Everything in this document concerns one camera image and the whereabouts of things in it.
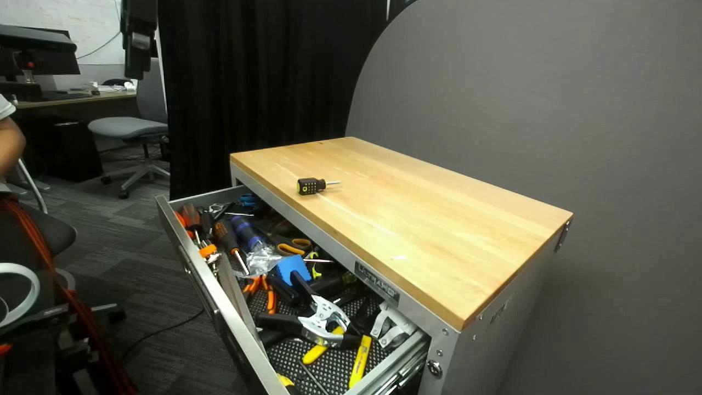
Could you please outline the person's forearm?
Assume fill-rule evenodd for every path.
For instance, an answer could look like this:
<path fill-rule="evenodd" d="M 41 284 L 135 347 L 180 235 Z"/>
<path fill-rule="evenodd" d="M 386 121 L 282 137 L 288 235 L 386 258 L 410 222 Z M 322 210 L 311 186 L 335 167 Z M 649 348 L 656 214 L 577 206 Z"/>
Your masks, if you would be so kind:
<path fill-rule="evenodd" d="M 7 175 L 21 157 L 27 137 L 13 119 L 0 121 L 0 175 Z"/>

